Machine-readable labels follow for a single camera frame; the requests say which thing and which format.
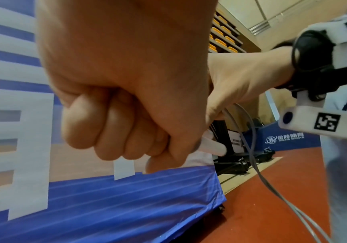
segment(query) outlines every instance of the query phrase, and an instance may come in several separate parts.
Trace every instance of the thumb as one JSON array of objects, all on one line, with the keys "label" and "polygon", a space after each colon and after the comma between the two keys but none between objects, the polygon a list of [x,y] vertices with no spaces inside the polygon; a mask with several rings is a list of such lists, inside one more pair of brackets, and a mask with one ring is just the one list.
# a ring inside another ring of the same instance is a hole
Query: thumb
[{"label": "thumb", "polygon": [[207,126],[214,120],[221,120],[223,117],[221,111],[228,105],[228,97],[214,89],[207,99],[207,108],[205,111],[205,122]]}]

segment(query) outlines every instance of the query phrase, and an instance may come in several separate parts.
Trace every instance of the blue circle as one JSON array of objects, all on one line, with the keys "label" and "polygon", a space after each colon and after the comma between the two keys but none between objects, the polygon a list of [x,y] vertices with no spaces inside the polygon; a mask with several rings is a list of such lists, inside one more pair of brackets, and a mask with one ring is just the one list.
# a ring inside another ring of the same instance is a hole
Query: blue circle
[{"label": "blue circle", "polygon": [[283,116],[283,123],[288,124],[292,121],[293,118],[293,113],[292,112],[287,112]]}]

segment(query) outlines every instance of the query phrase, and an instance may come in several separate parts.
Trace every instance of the beige floor line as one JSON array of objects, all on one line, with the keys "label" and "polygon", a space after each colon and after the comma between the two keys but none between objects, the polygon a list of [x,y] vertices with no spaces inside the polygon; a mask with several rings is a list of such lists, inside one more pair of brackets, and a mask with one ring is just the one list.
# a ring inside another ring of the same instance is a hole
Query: beige floor line
[{"label": "beige floor line", "polygon": [[[276,157],[273,158],[270,162],[266,162],[266,163],[261,163],[258,165],[259,170],[263,171],[266,168],[270,167],[271,165],[273,165],[274,163],[276,163],[277,161],[279,161],[282,157]],[[222,174],[220,176],[218,176],[220,184],[221,184],[221,188],[223,189],[223,193],[227,194],[230,191],[232,191],[233,189],[235,189],[236,187],[240,186],[241,184],[243,184],[244,182],[248,181],[249,179],[251,179],[252,177],[254,177],[255,175],[257,175],[256,171],[251,167],[248,172],[244,175],[229,175],[229,174]]]}]

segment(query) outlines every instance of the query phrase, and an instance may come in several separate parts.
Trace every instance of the floor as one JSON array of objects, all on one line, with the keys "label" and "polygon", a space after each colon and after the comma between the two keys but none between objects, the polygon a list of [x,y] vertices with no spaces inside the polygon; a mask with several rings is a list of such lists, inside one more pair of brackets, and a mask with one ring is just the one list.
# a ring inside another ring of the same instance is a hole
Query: floor
[{"label": "floor", "polygon": [[[320,148],[277,152],[283,157],[263,171],[290,202],[329,233],[327,186]],[[254,176],[230,191],[225,211],[213,213],[178,242],[313,243],[293,212]]]}]

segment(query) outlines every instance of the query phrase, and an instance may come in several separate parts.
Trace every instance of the skin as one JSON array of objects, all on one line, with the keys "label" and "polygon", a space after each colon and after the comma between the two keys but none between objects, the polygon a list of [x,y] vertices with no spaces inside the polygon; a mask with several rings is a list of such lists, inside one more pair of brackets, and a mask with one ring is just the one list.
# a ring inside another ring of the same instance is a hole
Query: skin
[{"label": "skin", "polygon": [[216,2],[38,0],[64,140],[108,161],[151,155],[146,173],[180,167],[222,108],[288,80],[286,51],[207,56]]}]

